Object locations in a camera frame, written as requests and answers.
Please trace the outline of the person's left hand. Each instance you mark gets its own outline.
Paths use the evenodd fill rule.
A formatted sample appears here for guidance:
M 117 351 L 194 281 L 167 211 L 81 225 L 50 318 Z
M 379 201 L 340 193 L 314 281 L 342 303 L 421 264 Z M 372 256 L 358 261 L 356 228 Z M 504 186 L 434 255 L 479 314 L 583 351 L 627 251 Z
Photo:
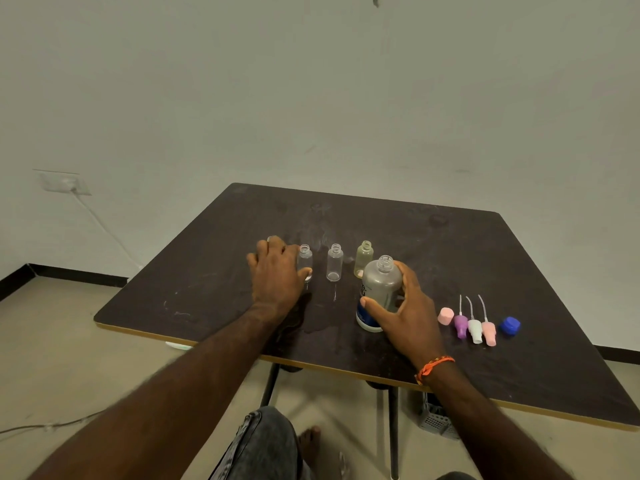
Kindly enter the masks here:
M 269 259 L 269 239 L 257 243 L 260 276 L 252 278 L 253 308 L 264 310 L 274 321 L 282 322 L 298 302 L 304 285 L 298 279 L 299 245 L 285 244 L 281 259 Z

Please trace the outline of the person's right hand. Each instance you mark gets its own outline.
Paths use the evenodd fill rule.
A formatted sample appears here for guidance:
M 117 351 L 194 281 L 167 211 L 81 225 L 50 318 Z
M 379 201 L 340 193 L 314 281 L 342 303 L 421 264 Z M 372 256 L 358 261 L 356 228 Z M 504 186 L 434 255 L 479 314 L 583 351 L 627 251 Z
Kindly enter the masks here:
M 404 300 L 396 311 L 393 321 L 377 321 L 394 347 L 413 364 L 416 371 L 432 359 L 447 355 L 442 334 L 436 318 L 435 305 L 420 288 L 413 270 L 400 261 L 394 262 L 403 274 Z M 424 383 L 441 375 L 444 371 L 455 370 L 453 362 L 440 364 Z

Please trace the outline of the large bottle with blue label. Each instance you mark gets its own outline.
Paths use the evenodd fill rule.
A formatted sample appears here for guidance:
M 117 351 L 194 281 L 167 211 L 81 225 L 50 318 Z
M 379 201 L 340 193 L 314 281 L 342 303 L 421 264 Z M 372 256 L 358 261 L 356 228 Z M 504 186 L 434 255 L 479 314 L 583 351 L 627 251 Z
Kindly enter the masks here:
M 403 274 L 389 255 L 382 255 L 364 268 L 360 297 L 370 297 L 386 311 L 396 313 Z

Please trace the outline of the person's right forearm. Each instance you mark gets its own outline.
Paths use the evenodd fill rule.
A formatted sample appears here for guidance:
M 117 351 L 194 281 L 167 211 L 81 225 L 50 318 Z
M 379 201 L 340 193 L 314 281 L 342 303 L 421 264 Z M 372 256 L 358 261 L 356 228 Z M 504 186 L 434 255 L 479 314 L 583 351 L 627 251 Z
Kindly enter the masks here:
M 573 480 L 457 365 L 425 385 L 446 410 L 483 480 Z

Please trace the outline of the person's left forearm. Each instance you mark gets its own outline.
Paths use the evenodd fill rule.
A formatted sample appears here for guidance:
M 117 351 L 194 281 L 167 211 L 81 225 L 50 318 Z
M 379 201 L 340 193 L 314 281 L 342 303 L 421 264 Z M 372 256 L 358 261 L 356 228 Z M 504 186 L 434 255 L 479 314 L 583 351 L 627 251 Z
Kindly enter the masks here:
M 180 480 L 284 314 L 252 305 L 79 430 L 28 480 Z

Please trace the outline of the small clear plastic bottle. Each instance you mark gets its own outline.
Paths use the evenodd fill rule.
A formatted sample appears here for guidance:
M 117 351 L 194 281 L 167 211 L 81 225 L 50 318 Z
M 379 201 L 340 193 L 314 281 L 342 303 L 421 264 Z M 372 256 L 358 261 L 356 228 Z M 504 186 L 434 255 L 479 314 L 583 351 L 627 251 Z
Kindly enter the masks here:
M 313 268 L 313 253 L 308 244 L 302 244 L 299 247 L 299 252 L 297 257 L 297 270 L 303 267 Z
M 329 247 L 326 261 L 326 277 L 330 282 L 338 282 L 342 275 L 344 252 L 338 243 Z

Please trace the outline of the small yellowish plastic bottle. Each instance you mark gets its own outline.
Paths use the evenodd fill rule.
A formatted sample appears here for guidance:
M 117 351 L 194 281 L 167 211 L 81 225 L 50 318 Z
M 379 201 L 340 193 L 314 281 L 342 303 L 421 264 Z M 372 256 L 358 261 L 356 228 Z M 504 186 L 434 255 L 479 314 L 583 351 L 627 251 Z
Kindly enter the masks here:
M 372 261 L 374 250 L 370 241 L 363 241 L 356 250 L 354 275 L 362 279 L 366 266 Z

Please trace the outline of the purple spray pump top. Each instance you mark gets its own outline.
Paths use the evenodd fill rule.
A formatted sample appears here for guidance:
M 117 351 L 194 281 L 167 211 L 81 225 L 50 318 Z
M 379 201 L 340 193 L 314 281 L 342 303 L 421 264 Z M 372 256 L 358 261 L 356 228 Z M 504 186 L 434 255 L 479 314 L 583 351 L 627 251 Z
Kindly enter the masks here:
M 466 340 L 468 332 L 468 318 L 463 314 L 463 298 L 459 295 L 458 313 L 453 317 L 453 323 L 457 337 L 460 340 Z

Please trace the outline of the white spray pump top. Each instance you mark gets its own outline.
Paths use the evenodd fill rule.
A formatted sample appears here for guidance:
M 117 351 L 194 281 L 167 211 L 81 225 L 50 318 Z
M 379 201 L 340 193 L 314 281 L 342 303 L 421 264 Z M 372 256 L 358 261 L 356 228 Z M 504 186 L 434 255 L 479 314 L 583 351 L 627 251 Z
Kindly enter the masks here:
M 483 343 L 483 329 L 481 322 L 476 320 L 474 316 L 474 307 L 471 298 L 468 296 L 465 297 L 468 305 L 469 305 L 469 318 L 468 318 L 468 332 L 472 338 L 474 344 L 482 344 Z

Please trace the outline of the black table leg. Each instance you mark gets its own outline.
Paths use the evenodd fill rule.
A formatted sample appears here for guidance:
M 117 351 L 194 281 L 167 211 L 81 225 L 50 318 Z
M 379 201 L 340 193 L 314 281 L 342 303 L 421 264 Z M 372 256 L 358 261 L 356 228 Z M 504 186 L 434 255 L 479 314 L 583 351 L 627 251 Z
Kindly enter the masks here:
M 273 391 L 276 386 L 276 381 L 278 379 L 279 372 L 280 372 L 280 364 L 272 363 L 269 370 L 268 380 L 266 382 L 266 386 L 263 391 L 263 395 L 260 402 L 261 408 L 269 405 L 273 395 Z
M 390 445 L 390 478 L 399 480 L 399 396 L 398 387 L 388 389 L 388 424 Z

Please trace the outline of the pink spray pump top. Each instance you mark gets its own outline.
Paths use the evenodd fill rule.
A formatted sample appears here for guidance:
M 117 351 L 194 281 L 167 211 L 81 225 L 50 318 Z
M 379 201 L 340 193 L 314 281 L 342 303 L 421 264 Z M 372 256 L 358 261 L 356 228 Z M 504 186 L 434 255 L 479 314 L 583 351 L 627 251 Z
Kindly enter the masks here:
M 488 319 L 488 315 L 487 315 L 487 311 L 486 311 L 486 306 L 484 303 L 484 299 L 482 298 L 482 296 L 480 294 L 477 295 L 480 302 L 481 302 L 481 306 L 483 308 L 483 321 L 481 322 L 481 330 L 484 336 L 484 340 L 485 343 L 490 346 L 490 347 L 495 347 L 497 345 L 497 330 L 496 327 L 494 325 L 494 323 L 492 323 L 491 321 L 489 321 Z

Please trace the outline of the grey plastic basket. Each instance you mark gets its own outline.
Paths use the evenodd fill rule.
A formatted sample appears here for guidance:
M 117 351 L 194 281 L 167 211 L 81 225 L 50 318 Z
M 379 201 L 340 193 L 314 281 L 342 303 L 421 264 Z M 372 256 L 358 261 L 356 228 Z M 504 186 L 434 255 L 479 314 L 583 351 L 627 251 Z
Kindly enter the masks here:
M 446 410 L 433 393 L 423 393 L 422 395 L 418 425 L 422 430 L 434 435 L 454 441 L 460 440 Z

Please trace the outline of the person's bare foot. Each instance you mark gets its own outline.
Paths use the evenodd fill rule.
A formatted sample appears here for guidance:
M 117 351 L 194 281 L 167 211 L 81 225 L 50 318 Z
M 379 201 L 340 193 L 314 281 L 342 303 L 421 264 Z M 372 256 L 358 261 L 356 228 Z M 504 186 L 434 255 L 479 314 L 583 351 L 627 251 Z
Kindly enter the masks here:
M 313 425 L 304 430 L 298 436 L 298 451 L 303 464 L 313 470 L 319 455 L 321 446 L 321 428 Z

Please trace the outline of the person's jeans leg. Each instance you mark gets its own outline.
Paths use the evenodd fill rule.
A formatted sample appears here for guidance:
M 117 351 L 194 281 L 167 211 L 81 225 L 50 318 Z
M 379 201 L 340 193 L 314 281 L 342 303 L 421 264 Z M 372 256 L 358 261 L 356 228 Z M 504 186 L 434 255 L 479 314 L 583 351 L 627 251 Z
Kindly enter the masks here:
M 291 422 L 274 406 L 245 416 L 208 480 L 315 480 Z

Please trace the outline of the white wall socket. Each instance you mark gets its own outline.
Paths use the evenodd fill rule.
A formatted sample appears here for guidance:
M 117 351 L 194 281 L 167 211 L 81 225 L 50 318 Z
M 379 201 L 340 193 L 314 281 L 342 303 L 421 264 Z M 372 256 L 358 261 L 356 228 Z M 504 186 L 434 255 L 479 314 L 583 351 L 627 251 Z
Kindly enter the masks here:
M 39 185 L 46 192 L 80 196 L 92 195 L 89 186 L 80 174 L 40 169 L 36 169 L 35 174 L 38 177 Z

